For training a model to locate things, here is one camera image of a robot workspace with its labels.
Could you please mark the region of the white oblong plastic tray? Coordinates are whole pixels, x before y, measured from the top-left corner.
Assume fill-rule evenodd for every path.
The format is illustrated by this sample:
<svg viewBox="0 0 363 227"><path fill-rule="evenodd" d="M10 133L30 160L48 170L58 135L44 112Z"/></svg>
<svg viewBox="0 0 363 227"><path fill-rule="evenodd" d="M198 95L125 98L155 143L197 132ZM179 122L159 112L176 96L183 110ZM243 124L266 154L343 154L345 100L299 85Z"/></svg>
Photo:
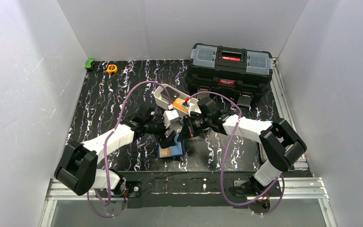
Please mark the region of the white oblong plastic tray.
<svg viewBox="0 0 363 227"><path fill-rule="evenodd" d="M168 128L168 132L166 134L169 135L173 130L176 131L176 133L178 134L181 131L182 127L183 127L183 121L182 121L183 117L188 115L188 114L186 114L185 112L173 107L173 103L171 103L171 101L170 101L170 95L169 95L168 91L166 90L167 87L169 87L170 89L174 89L175 91L179 92L180 93L179 98L184 99L185 101L192 100L193 103L195 103L195 104L197 104L199 106L199 100L197 98L194 98L194 97L190 98L190 96L188 94L186 94L186 93L184 93L182 91L179 91L176 88L174 88L174 87L172 87L172 86L170 86L168 84L162 84L161 86L159 86L154 91L155 103L157 104L158 107L161 107L162 109L164 109L164 111L172 110L172 109L177 110L180 119L178 121L176 121L176 122L171 123L171 126ZM204 130L204 131L207 131L207 130L209 130L209 125L208 125L209 120L206 119L206 114L203 113L202 110L200 110L200 111L201 111L201 113L191 112L190 115L188 115L188 116L191 116L191 117L198 117L198 116L203 117L204 121L205 121L205 123L207 125L207 129Z"/></svg>

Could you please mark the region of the gold credit card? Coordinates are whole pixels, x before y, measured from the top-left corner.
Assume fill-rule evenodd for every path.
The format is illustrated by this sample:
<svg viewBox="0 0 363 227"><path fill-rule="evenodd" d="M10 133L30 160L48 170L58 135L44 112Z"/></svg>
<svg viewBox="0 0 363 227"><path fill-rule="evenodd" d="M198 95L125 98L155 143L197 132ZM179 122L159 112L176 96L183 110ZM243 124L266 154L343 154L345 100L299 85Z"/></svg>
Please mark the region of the gold credit card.
<svg viewBox="0 0 363 227"><path fill-rule="evenodd" d="M170 156L171 156L170 148L159 147L159 157L160 158L165 158L165 157L170 157Z"/></svg>

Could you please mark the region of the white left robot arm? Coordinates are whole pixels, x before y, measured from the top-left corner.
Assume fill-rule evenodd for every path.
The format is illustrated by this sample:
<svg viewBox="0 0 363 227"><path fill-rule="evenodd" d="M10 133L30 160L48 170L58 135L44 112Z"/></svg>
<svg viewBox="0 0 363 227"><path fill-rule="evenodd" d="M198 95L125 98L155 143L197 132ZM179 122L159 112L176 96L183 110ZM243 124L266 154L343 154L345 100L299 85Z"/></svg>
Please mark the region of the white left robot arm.
<svg viewBox="0 0 363 227"><path fill-rule="evenodd" d="M163 146L174 146L176 132L167 137L171 123L179 119L175 109L166 110L162 119L155 119L155 108L142 106L136 113L125 117L120 124L106 133L84 142L69 139L55 169L54 178L76 195L91 189L114 190L120 176L108 167L108 155L129 145L145 134L153 134Z"/></svg>

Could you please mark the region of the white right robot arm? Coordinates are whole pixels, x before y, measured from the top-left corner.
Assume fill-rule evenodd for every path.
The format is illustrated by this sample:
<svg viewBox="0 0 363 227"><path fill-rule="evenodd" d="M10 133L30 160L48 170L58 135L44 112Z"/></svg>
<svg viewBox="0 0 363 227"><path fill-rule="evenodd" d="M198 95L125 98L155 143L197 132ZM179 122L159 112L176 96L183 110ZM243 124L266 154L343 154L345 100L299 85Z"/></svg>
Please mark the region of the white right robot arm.
<svg viewBox="0 0 363 227"><path fill-rule="evenodd" d="M215 101L205 97L198 101L199 112L184 116L178 140L194 138L206 129L253 140L262 145L267 160L250 180L238 189L259 193L281 173L287 172L306 152L307 146L285 120L257 121L221 112Z"/></svg>

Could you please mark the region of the blue leather card holder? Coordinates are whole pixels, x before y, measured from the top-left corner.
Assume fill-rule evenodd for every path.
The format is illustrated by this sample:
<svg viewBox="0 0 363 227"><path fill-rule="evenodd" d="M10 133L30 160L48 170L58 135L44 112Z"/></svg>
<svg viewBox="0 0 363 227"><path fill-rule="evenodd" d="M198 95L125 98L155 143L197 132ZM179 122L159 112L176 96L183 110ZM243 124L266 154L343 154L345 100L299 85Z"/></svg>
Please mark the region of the blue leather card holder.
<svg viewBox="0 0 363 227"><path fill-rule="evenodd" d="M157 145L157 152L158 152L158 157L159 157L159 144ZM177 141L175 146L169 147L170 148L170 152L171 152L171 156L170 157L182 157L186 154L186 151L184 149L184 144L182 141Z"/></svg>

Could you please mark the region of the orange card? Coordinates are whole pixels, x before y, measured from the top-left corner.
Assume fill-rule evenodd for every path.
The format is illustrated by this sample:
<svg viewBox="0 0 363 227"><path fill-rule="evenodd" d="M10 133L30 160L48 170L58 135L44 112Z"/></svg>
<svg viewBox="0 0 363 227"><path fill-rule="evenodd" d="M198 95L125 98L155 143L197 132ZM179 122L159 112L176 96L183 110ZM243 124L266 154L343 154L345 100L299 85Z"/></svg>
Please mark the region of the orange card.
<svg viewBox="0 0 363 227"><path fill-rule="evenodd" d="M185 106L185 105L183 105L183 104L184 104L184 102L185 102L185 100L184 100L184 99L177 98L177 99L175 99L175 101L173 102L173 107L174 107L174 108L177 108L177 109L179 109L179 110L181 110L181 111L183 111L183 112L185 112L185 113L187 113L187 112L188 112L188 107L187 107L187 106Z"/></svg>

